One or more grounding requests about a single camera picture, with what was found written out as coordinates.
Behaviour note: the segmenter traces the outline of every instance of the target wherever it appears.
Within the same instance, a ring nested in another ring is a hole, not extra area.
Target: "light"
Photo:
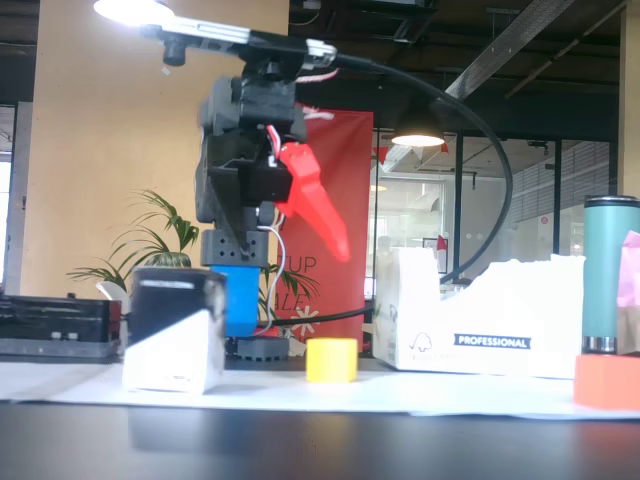
[[[404,147],[436,147],[444,143],[444,133],[429,106],[413,107],[398,120],[391,141]]]
[[[402,135],[391,140],[396,145],[405,147],[436,147],[444,143],[443,138],[432,137],[430,135]]]
[[[93,9],[103,17],[129,27],[165,25],[175,18],[169,7],[154,0],[98,0]]]

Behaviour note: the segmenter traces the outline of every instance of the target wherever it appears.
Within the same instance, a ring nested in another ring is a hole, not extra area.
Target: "teal water bottle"
[[[640,232],[640,200],[628,196],[589,197],[584,219],[585,353],[616,353],[618,280],[622,244],[630,231]]]

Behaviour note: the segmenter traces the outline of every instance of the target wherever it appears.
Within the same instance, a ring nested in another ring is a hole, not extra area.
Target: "blue block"
[[[250,337],[258,326],[259,267],[213,266],[227,276],[227,337]]]

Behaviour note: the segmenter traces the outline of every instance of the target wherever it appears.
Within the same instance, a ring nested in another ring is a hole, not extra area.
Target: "black table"
[[[0,405],[2,480],[634,479],[640,423]]]

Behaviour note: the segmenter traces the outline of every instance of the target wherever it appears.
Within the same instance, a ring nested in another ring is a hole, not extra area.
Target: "white sheet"
[[[405,412],[414,415],[510,415],[566,419],[640,419],[572,402],[571,380],[360,372],[345,385],[309,384],[304,372],[225,371],[206,395],[126,391],[122,366],[0,364],[0,396],[101,405],[146,405],[313,412]]]

